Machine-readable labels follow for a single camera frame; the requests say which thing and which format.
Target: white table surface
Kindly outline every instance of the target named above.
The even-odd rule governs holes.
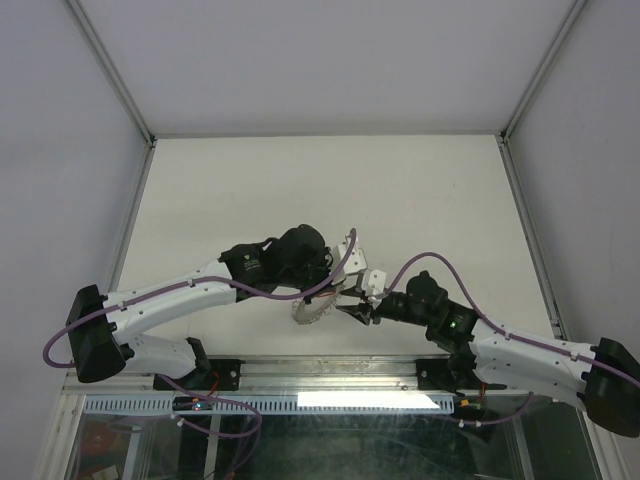
[[[490,317],[552,338],[491,136],[160,140],[119,288],[165,280],[301,223],[328,245],[356,227],[370,266],[389,278],[416,253],[439,252]],[[422,269],[464,302],[437,260],[414,266],[400,286]],[[441,353],[421,327],[365,327],[337,311],[300,326],[290,310],[291,302],[251,299],[149,333],[197,337],[221,355]]]

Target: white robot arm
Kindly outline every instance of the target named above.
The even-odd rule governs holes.
[[[461,284],[446,259],[422,256],[443,260]],[[344,289],[353,276],[355,286]],[[236,245],[218,260],[158,285],[106,295],[95,285],[85,287],[76,296],[64,332],[81,382],[100,381],[123,370],[181,379],[209,373],[200,341],[167,340],[145,331],[256,295],[309,300],[340,288],[342,295],[358,297],[360,303],[337,308],[365,325],[384,318],[426,327],[427,340],[450,354],[448,376],[439,388],[457,391],[485,383],[528,390],[586,410],[594,422],[616,433],[640,433],[640,365],[618,342],[602,339],[595,347],[497,325],[464,288],[473,309],[449,300],[426,271],[409,280],[406,292],[395,292],[399,276],[385,289],[386,274],[368,268],[354,230],[329,249],[316,230],[300,225],[279,239]],[[302,293],[272,294],[278,286]],[[45,360],[51,364],[48,349],[50,345]]]

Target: gray wall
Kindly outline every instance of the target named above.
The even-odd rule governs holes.
[[[498,131],[572,0],[83,0],[158,135]]]
[[[512,155],[574,339],[620,339],[640,358],[640,2],[593,2]],[[632,472],[637,440],[620,439]]]
[[[61,1],[2,2],[0,63],[0,476],[26,479],[64,379],[42,346],[106,281],[144,152]]]

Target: white plastic casing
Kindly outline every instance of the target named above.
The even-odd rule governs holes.
[[[139,335],[128,345],[135,355],[127,360],[125,372],[162,373],[171,378],[181,378],[196,366],[196,356],[186,340]]]
[[[569,350],[574,358],[578,354],[588,358],[595,357],[591,345],[587,343],[552,340],[505,325],[500,326],[511,334]],[[476,355],[477,366],[474,373],[481,381],[536,392],[585,410],[576,393],[584,392],[586,382],[581,376],[591,370],[591,365],[514,339],[507,340],[482,320],[478,320],[472,334],[475,338],[469,346]]]
[[[342,259],[347,254],[347,245],[349,245],[351,238],[347,235],[346,240],[341,244],[337,245],[331,250],[331,256],[333,257],[333,262],[331,264],[331,270],[333,271],[338,264],[342,261]],[[333,283],[337,284],[343,282],[347,276],[356,275],[367,269],[367,260],[364,257],[364,251],[360,248],[360,243],[358,242],[358,237],[356,237],[356,243],[353,247],[353,251],[347,260],[344,268],[338,275],[334,278]]]
[[[108,300],[104,302],[104,306],[120,305],[122,302],[159,288],[178,282],[197,280],[206,276],[231,278],[227,266],[214,260],[201,268],[157,285],[128,292],[109,293]],[[117,328],[113,332],[113,337],[119,345],[122,345],[130,342],[150,328],[157,327],[175,318],[183,317],[205,308],[235,303],[235,301],[236,290],[226,283],[207,282],[198,284],[196,282],[191,288],[180,288],[142,301],[125,310],[111,312],[107,314],[107,321],[116,324]]]
[[[362,293],[371,302],[374,308],[382,303],[382,299],[378,295],[384,292],[384,284],[387,280],[387,274],[382,270],[366,270],[362,274],[359,287]]]

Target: glass panel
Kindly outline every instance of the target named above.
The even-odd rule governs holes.
[[[582,416],[564,403],[540,402],[522,418],[535,478],[597,480]]]
[[[521,397],[471,398],[457,414],[489,420]],[[238,433],[251,415],[189,415]],[[85,414],[67,480],[596,480],[580,417],[539,399],[518,422],[459,428],[437,415],[264,415],[259,438],[228,440],[167,417]]]

